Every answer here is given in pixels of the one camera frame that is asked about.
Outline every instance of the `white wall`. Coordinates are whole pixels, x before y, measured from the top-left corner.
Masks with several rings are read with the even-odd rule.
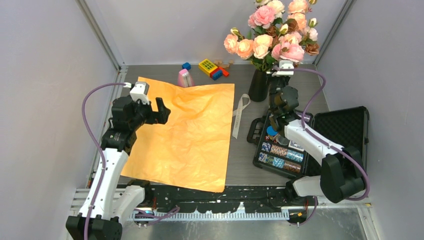
[[[64,239],[95,153],[81,103],[116,71],[75,1],[1,1],[0,9],[0,239]],[[96,135],[110,93],[89,100]]]
[[[383,239],[423,239],[424,1],[357,1],[319,63],[331,110],[370,112],[368,174]]]
[[[281,0],[287,7],[291,0]],[[230,29],[247,33],[254,0],[87,0],[115,55],[126,65],[199,63],[234,59],[223,42]],[[345,0],[321,0],[307,17],[317,18],[321,44]],[[312,63],[315,57],[305,58]]]

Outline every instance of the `black vase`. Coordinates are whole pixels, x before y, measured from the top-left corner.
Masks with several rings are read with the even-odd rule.
[[[262,102],[268,96],[268,75],[265,71],[254,71],[249,88],[249,97],[253,102]]]

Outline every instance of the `robotic arm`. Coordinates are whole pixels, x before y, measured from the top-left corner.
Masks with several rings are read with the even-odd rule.
[[[149,85],[146,82],[137,82],[130,95],[119,97],[112,103],[109,128],[102,136],[100,145],[106,159],[104,175],[100,174],[103,165],[99,164],[88,197],[78,216],[69,216],[66,221],[66,229],[74,240],[84,239],[84,224],[87,218],[89,239],[121,239],[123,224],[134,208],[145,200],[145,188],[131,185],[113,202],[119,176],[137,139],[137,129],[143,124],[165,124],[171,113],[160,97],[156,98],[158,111],[153,111],[147,97],[148,91]],[[97,196],[92,205],[95,192]]]
[[[294,68],[291,61],[281,61],[280,68]],[[274,76],[290,76],[292,71],[277,71]],[[325,196],[338,203],[364,190],[363,175],[348,159],[334,148],[342,150],[362,168],[360,152],[354,147],[344,147],[331,142],[309,126],[302,126],[301,118],[294,112],[299,106],[298,91],[291,87],[271,86],[269,110],[270,122],[281,136],[302,146],[321,165],[320,176],[304,176],[286,184],[288,198]]]

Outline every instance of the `crumpled orange paper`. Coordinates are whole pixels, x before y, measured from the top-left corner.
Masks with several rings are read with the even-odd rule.
[[[183,188],[224,191],[233,118],[234,84],[182,88],[139,77],[171,110],[165,125],[144,124],[121,175]]]

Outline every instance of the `black case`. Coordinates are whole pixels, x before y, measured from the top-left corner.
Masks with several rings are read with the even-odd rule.
[[[367,170],[368,121],[370,113],[364,106],[318,113],[311,127],[330,141],[344,147],[353,146],[362,156],[364,170]],[[321,166],[310,155],[306,159],[306,176],[321,175]]]
[[[307,119],[308,119],[307,124],[309,126],[311,126],[311,123],[313,121],[314,116],[311,113],[306,113],[306,115],[307,115]],[[260,128],[257,128],[258,124],[262,124],[263,126],[260,127]],[[289,179],[294,179],[294,178],[297,178],[297,177],[304,176],[305,172],[306,172],[307,159],[308,159],[308,156],[309,156],[308,153],[306,151],[299,151],[299,150],[290,148],[288,146],[281,145],[279,143],[275,143],[271,140],[266,140],[266,137],[268,136],[266,129],[270,125],[271,125],[270,124],[270,113],[268,113],[267,116],[256,118],[252,122],[252,124],[250,125],[249,133],[247,134],[247,141],[249,143],[253,143],[253,144],[257,145],[256,153],[255,153],[254,158],[253,158],[253,165],[255,165],[258,168],[273,172],[275,174],[278,174],[280,176],[283,176],[283,177],[286,177],[286,178],[289,178]],[[287,150],[292,150],[292,151],[295,151],[297,153],[301,153],[301,154],[303,154],[302,162],[300,162],[300,163],[296,162],[296,161],[289,159],[285,156],[280,156],[278,154],[274,154],[271,151],[264,151],[264,150],[262,150],[263,143],[269,143],[269,144],[275,145],[277,147],[282,147],[282,148],[285,148]],[[301,166],[300,171],[299,172],[290,171],[290,170],[287,170],[287,169],[284,169],[284,168],[273,166],[272,164],[269,164],[269,163],[262,162],[262,161],[259,160],[261,153],[267,154],[271,157],[283,159],[284,163],[300,165]]]

